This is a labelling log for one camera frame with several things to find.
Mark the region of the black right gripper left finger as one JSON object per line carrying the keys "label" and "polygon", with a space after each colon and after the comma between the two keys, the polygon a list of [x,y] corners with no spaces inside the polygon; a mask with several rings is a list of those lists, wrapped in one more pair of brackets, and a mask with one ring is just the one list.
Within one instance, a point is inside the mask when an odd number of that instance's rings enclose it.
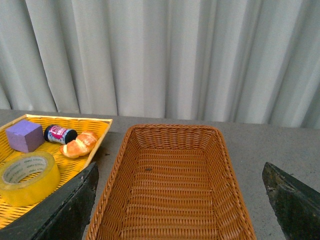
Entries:
{"label": "black right gripper left finger", "polygon": [[99,170],[95,162],[32,210],[0,230],[2,240],[81,240],[90,221]]}

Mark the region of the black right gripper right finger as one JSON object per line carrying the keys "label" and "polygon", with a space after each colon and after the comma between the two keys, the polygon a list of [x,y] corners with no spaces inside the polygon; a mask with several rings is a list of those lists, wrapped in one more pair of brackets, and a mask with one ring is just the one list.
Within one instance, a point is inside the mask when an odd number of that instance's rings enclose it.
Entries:
{"label": "black right gripper right finger", "polygon": [[287,240],[320,238],[320,193],[270,162],[262,180],[269,202]]}

